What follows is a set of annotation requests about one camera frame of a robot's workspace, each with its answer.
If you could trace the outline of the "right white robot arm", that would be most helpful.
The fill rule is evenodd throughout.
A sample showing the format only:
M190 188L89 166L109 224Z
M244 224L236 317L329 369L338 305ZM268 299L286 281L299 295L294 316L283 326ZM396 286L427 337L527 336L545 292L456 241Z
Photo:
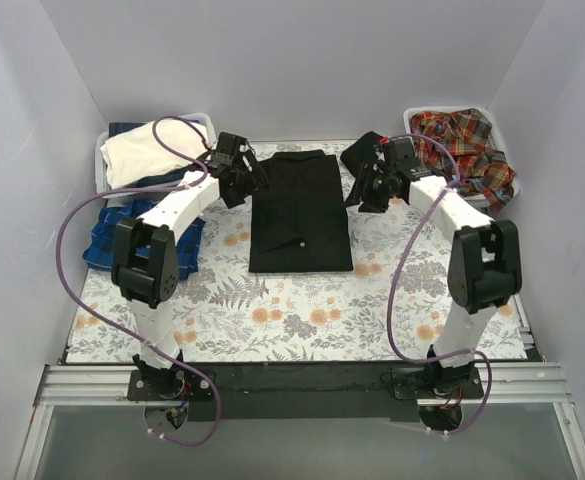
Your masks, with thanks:
M473 208L457 191L459 174L425 165L409 136L369 132L343 151L341 161L354 177L346 206L384 213L391 199L401 199L450 243L451 307L442 333L416 362L420 371L408 377L415 390L447 397L471 381L489 321L522 287L518 229Z

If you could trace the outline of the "black long sleeve shirt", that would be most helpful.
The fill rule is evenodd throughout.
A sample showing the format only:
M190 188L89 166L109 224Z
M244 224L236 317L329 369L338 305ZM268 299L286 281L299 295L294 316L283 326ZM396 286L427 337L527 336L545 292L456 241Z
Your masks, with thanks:
M336 157L322 150L277 152L260 166L269 186L252 195L249 271L352 271Z

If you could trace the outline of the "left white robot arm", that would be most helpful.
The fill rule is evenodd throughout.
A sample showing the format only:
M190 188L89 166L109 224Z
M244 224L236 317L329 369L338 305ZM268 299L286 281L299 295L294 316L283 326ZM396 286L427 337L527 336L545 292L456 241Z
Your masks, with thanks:
M177 190L116 227L111 278L143 338L141 352L133 356L130 399L180 400L192 391L191 376L174 363L183 356L168 305L179 281L177 243L210 204L221 199L233 208L268 185L244 137L220 133L215 147L199 161L207 172L188 167Z

